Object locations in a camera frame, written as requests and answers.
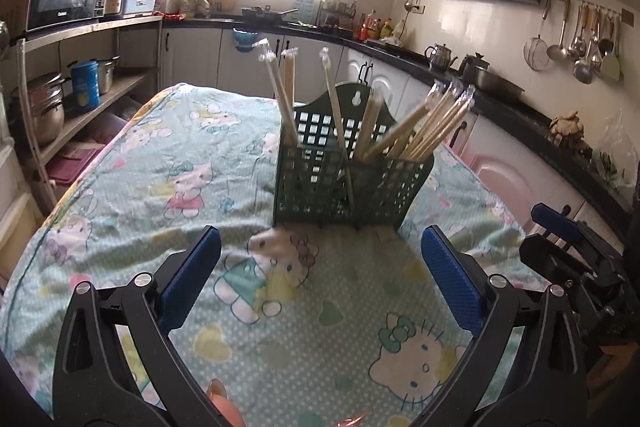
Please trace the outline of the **chopsticks pair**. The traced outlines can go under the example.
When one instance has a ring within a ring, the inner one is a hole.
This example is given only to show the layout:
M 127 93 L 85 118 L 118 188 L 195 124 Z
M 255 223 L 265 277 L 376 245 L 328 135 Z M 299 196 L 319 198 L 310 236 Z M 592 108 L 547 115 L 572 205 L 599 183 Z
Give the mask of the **chopsticks pair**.
M 332 117 L 334 120 L 334 128 L 337 136 L 337 143 L 340 147 L 341 155 L 344 161 L 344 175 L 345 175 L 345 184 L 347 190 L 347 198 L 349 205 L 349 212 L 353 212 L 355 209 L 355 199 L 354 199 L 354 191 L 352 191 L 352 176 L 350 175 L 350 170 L 348 167 L 348 156 L 347 156 L 347 148 L 346 141 L 344 135 L 344 126 L 343 126 L 343 117 L 340 99 L 337 95 L 337 90 L 335 87 L 335 81 L 332 72 L 332 63 L 330 59 L 329 49 L 325 46 L 319 52 L 324 78 L 326 78 L 326 91 L 329 93 L 331 108 L 332 108 Z

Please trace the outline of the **Hello Kitty table cloth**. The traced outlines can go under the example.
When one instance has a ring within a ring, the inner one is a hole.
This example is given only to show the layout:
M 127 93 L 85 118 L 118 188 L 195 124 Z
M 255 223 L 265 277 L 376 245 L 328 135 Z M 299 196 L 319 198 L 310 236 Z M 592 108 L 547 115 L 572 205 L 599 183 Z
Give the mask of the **Hello Kitty table cloth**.
M 1 349 L 52 407 L 55 348 L 75 287 L 128 283 L 213 225 L 221 256 L 170 338 L 201 385 L 220 381 L 250 426 L 407 426 L 469 346 L 426 269 L 437 225 L 514 286 L 544 288 L 524 231 L 446 147 L 399 229 L 272 221 L 276 103 L 175 87 L 153 100 L 61 199 L 14 269 Z

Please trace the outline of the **large steel pot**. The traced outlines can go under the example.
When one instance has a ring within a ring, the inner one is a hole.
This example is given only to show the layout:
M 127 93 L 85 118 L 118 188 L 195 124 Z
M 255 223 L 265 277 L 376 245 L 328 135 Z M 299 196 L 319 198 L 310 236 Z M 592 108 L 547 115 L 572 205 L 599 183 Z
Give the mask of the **large steel pot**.
M 476 70 L 474 84 L 480 91 L 506 103 L 517 102 L 524 93 L 524 90 L 513 82 L 482 68 Z

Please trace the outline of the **steel ladle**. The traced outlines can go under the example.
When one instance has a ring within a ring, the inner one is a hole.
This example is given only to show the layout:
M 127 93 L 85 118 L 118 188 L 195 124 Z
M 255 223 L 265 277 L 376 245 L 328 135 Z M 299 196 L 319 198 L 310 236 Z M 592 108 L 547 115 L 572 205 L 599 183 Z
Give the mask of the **steel ladle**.
M 547 55 L 552 62 L 562 62 L 567 57 L 567 50 L 564 46 L 564 38 L 566 34 L 566 26 L 568 22 L 568 18 L 570 17 L 570 6 L 572 2 L 570 0 L 563 1 L 563 16 L 562 16 L 562 24 L 559 36 L 559 42 L 552 44 L 547 49 Z

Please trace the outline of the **black kettle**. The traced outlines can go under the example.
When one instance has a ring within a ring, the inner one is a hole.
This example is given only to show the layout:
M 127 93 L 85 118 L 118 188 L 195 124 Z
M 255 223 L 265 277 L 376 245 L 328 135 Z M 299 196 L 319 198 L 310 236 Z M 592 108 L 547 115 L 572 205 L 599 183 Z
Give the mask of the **black kettle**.
M 467 83 L 473 83 L 479 69 L 487 70 L 489 63 L 484 60 L 484 55 L 475 52 L 466 54 L 458 69 L 459 77 Z

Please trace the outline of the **green plastic utensil basket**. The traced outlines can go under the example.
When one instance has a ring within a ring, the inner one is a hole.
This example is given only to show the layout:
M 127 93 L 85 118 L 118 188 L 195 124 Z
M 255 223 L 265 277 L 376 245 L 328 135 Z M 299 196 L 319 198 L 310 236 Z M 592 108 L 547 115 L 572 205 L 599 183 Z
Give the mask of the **green plastic utensil basket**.
M 272 221 L 398 229 L 430 175 L 434 158 L 414 162 L 380 156 L 365 164 L 356 161 L 354 150 L 371 89 L 345 82 L 336 91 L 346 148 L 338 144 L 327 93 L 297 106 L 298 144 L 279 145 Z

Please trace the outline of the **steel kettle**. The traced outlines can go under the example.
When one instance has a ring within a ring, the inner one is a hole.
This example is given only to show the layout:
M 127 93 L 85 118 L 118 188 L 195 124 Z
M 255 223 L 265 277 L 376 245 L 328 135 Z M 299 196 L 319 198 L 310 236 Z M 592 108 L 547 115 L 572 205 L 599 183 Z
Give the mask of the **steel kettle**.
M 431 69 L 439 70 L 439 72 L 447 72 L 450 66 L 457 60 L 457 57 L 452 55 L 452 51 L 446 44 L 433 44 L 432 46 L 428 46 L 423 54 L 428 64 L 430 64 Z

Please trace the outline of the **steel stock pot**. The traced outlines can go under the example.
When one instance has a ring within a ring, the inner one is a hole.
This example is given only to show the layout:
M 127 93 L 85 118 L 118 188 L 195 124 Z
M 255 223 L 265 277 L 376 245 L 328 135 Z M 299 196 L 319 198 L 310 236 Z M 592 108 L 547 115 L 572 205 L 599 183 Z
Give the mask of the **steel stock pot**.
M 39 146 L 58 139 L 65 120 L 63 107 L 63 77 L 60 72 L 48 72 L 27 83 L 27 96 Z M 27 136 L 18 88 L 11 92 L 10 129 L 18 143 L 26 144 Z

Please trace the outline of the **wrapped chopsticks in basket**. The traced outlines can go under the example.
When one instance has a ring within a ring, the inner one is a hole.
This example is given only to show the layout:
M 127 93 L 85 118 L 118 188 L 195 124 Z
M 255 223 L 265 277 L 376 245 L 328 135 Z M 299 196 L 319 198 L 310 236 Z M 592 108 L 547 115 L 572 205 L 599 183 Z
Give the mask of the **wrapped chopsticks in basket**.
M 295 104 L 296 58 L 298 49 L 287 49 L 281 53 L 283 64 L 284 92 L 291 105 Z
M 372 134 L 378 123 L 378 116 L 380 116 L 383 102 L 384 98 L 378 91 L 372 90 L 370 92 L 355 145 L 354 159 L 356 161 L 363 161 L 364 155 L 369 150 Z
M 271 49 L 267 38 L 258 40 L 254 44 L 254 47 L 259 50 L 259 61 L 266 64 L 273 91 L 276 95 L 276 100 L 281 114 L 284 143 L 289 146 L 296 146 L 298 144 L 298 136 L 293 115 L 293 107 L 290 101 L 288 101 L 288 96 L 285 93 L 284 83 L 278 66 L 277 55 Z

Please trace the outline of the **blue canister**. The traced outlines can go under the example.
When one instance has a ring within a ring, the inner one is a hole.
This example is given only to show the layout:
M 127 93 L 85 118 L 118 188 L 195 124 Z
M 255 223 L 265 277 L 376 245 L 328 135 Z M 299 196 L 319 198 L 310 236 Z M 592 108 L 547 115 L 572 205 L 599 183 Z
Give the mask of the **blue canister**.
M 68 65 L 74 103 L 78 113 L 88 113 L 100 105 L 99 67 L 96 60 L 78 63 L 73 61 Z

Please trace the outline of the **blue plastic box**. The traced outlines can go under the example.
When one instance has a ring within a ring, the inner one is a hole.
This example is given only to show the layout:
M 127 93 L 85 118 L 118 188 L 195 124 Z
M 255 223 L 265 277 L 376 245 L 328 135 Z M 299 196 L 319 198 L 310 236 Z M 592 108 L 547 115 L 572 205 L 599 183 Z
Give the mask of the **blue plastic box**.
M 156 0 L 122 0 L 122 16 L 149 15 L 155 11 Z

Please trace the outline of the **black frying pan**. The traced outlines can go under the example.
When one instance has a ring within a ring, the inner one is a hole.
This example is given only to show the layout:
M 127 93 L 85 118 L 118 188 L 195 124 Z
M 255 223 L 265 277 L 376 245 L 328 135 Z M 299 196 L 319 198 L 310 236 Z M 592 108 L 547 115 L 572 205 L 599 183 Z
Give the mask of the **black frying pan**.
M 287 15 L 297 13 L 299 8 L 293 8 L 285 11 L 273 11 L 272 9 L 263 8 L 262 6 L 251 6 L 250 8 L 242 8 L 241 14 L 243 20 L 247 22 L 261 22 L 265 24 L 279 25 L 284 23 Z

